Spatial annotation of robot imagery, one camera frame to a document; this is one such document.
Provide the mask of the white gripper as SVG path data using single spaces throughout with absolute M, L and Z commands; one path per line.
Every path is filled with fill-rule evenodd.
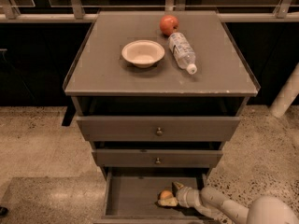
M 177 181 L 172 183 L 172 191 L 176 193 L 176 198 L 160 199 L 160 206 L 175 207 L 178 204 L 186 208 L 197 208 L 202 203 L 200 200 L 200 191 L 191 187 L 186 187 Z

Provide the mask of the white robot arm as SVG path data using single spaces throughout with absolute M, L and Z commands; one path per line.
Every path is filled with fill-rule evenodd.
M 292 209 L 276 197 L 259 197 L 247 208 L 210 186 L 194 189 L 173 182 L 172 188 L 172 191 L 163 190 L 159 194 L 160 206 L 194 208 L 211 218 L 223 213 L 234 224 L 299 224 L 299 218 Z

